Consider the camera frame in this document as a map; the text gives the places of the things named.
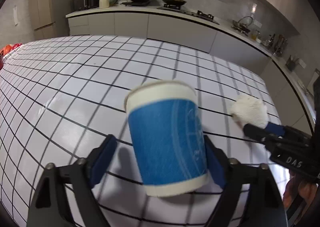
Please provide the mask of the person's right hand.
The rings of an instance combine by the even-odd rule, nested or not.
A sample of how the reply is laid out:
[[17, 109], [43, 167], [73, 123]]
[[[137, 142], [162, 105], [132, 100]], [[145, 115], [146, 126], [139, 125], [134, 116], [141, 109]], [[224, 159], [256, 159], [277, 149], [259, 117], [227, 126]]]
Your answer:
[[296, 195], [300, 195], [306, 202], [305, 209], [307, 210], [316, 196], [318, 186], [317, 184], [307, 182], [300, 175], [291, 170], [289, 170], [289, 174], [290, 180], [287, 183], [283, 194], [284, 207], [286, 209], [289, 208]]

